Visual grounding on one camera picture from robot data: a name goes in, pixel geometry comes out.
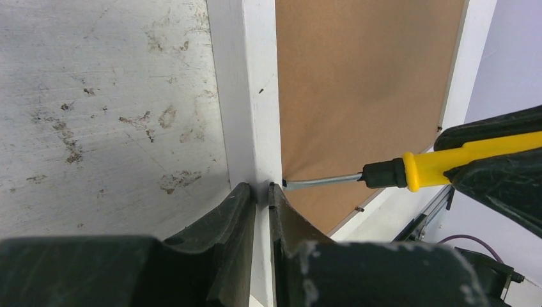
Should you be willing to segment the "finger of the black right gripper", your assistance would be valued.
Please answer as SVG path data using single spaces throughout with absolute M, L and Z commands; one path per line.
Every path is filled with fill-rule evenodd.
M 471 141 L 539 132 L 541 106 L 478 120 L 444 130 L 433 144 L 434 151 L 459 148 Z
M 444 172 L 460 193 L 541 237 L 541 149 L 474 160 Z

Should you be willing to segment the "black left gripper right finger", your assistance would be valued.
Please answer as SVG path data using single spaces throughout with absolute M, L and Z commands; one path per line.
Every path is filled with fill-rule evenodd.
M 488 306 L 459 252 L 413 242 L 335 242 L 268 190 L 278 306 Z

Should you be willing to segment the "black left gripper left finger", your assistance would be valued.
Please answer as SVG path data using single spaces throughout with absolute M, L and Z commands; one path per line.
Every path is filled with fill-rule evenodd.
M 238 184 L 177 234 L 1 241 L 2 306 L 248 306 L 256 204 Z

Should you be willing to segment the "yellow handle screwdriver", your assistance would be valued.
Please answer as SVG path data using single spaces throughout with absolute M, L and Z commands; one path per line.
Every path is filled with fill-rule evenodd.
M 449 179 L 444 176 L 444 173 L 453 168 L 464 166 L 475 160 L 532 150 L 537 146 L 541 146 L 540 131 L 471 141 L 459 148 L 437 152 L 420 154 L 407 152 L 400 158 L 367 164 L 361 172 L 351 175 L 298 181 L 284 179 L 282 186 L 285 190 L 292 191 L 321 185 L 364 181 L 370 189 L 406 187 L 409 191 L 416 192 L 422 187 L 448 184 Z

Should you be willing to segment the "white picture frame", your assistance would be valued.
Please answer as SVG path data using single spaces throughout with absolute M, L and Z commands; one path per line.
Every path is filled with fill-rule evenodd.
M 431 148 L 464 122 L 495 1 L 209 1 L 231 185 L 257 197 L 249 304 L 274 306 L 267 187 Z

